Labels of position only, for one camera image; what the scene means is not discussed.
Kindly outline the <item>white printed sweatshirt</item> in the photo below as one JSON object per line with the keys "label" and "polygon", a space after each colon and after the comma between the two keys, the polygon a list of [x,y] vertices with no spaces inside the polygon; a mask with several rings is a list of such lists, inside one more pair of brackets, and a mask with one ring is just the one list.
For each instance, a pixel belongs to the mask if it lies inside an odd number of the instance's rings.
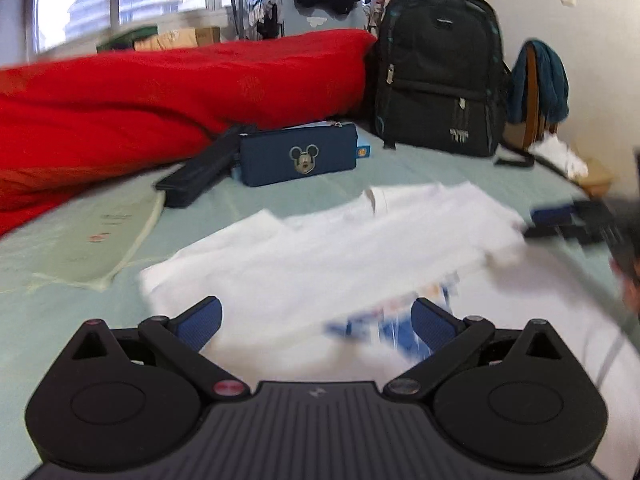
{"label": "white printed sweatshirt", "polygon": [[560,243],[527,244],[523,220],[475,185],[369,188],[306,216],[268,210],[179,250],[140,275],[156,314],[207,296],[222,326],[204,354],[251,386],[263,380],[384,384],[431,350],[413,333],[424,297],[500,328],[549,321],[599,388],[608,429],[594,462],[612,479],[639,465],[637,321],[616,322],[605,256],[597,274]]}

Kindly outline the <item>white crumpled cloth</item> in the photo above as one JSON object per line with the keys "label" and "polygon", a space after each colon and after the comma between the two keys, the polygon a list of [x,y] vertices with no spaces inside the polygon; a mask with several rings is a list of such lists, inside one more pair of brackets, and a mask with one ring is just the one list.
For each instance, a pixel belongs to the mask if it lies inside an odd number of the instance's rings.
{"label": "white crumpled cloth", "polygon": [[528,148],[528,152],[570,180],[589,176],[586,162],[555,133],[546,131],[541,140],[534,142]]}

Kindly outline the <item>teal towel on chair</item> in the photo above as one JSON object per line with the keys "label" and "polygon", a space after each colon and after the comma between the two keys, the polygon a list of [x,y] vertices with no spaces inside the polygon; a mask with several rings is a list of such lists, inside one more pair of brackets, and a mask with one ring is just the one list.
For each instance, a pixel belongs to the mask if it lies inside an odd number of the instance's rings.
{"label": "teal towel on chair", "polygon": [[526,121],[526,91],[529,82],[528,47],[533,48],[535,55],[539,113],[552,124],[564,122],[570,112],[568,108],[570,85],[565,68],[555,50],[537,39],[529,39],[522,45],[518,59],[511,70],[506,100],[506,120],[510,124],[521,124]]}

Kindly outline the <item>pale green paper sheet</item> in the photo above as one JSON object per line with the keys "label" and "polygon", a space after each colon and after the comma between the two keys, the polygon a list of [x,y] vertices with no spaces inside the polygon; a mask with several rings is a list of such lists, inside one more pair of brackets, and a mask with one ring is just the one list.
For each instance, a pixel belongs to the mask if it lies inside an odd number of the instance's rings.
{"label": "pale green paper sheet", "polygon": [[154,229],[164,201],[150,188],[100,196],[66,226],[35,277],[102,292]]}

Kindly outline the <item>black long pouch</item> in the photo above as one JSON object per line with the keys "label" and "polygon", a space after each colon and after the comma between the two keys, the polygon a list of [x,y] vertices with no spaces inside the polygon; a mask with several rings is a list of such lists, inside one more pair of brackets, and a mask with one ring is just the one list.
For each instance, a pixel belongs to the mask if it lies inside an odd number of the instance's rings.
{"label": "black long pouch", "polygon": [[193,204],[228,174],[240,152],[241,136],[257,131],[255,125],[232,126],[200,154],[157,181],[155,189],[164,194],[164,207],[184,209]]}

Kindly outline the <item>black backpack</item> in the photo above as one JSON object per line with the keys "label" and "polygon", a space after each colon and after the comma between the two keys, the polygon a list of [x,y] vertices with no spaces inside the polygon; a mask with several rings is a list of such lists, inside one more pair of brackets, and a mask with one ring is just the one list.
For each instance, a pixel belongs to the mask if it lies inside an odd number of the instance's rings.
{"label": "black backpack", "polygon": [[502,37],[485,0],[390,0],[376,43],[373,125],[399,144],[488,158],[506,126]]}

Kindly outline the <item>navy Mickey pencil case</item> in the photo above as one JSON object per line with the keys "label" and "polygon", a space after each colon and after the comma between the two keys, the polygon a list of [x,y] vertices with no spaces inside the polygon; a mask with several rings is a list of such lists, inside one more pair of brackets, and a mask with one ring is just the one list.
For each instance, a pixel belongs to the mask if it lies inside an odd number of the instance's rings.
{"label": "navy Mickey pencil case", "polygon": [[240,176],[251,188],[349,171],[357,165],[355,125],[243,133]]}

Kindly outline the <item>blue white small box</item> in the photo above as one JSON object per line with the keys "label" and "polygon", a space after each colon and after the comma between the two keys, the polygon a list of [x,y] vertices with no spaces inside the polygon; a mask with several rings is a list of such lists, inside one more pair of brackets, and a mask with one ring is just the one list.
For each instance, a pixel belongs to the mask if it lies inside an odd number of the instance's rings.
{"label": "blue white small box", "polygon": [[357,158],[369,158],[371,156],[370,144],[359,144],[356,149]]}

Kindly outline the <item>red blanket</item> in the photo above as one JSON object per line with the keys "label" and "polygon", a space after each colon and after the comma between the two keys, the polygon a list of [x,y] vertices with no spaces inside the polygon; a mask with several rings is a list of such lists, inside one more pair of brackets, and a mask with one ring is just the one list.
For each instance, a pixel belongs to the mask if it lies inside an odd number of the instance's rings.
{"label": "red blanket", "polygon": [[234,125],[270,130],[360,107],[368,32],[325,30],[1,73],[1,229],[93,185],[190,158]]}

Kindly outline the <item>green box on sill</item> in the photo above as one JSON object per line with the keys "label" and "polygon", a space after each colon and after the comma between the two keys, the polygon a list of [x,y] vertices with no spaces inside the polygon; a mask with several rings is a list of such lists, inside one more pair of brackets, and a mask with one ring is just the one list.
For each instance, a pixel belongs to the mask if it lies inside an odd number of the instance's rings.
{"label": "green box on sill", "polygon": [[107,39],[96,46],[96,52],[108,52],[118,50],[134,50],[134,45],[138,41],[148,39],[155,36],[158,32],[156,25],[142,26],[130,29],[128,32]]}

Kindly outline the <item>cardboard box on sill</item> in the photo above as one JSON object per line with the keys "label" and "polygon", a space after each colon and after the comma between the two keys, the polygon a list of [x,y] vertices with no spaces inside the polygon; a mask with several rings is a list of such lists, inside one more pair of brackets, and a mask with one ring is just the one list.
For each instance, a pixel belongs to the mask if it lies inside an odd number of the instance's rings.
{"label": "cardboard box on sill", "polygon": [[218,26],[182,28],[138,40],[134,43],[134,50],[143,52],[198,48],[219,44],[220,40],[221,30]]}

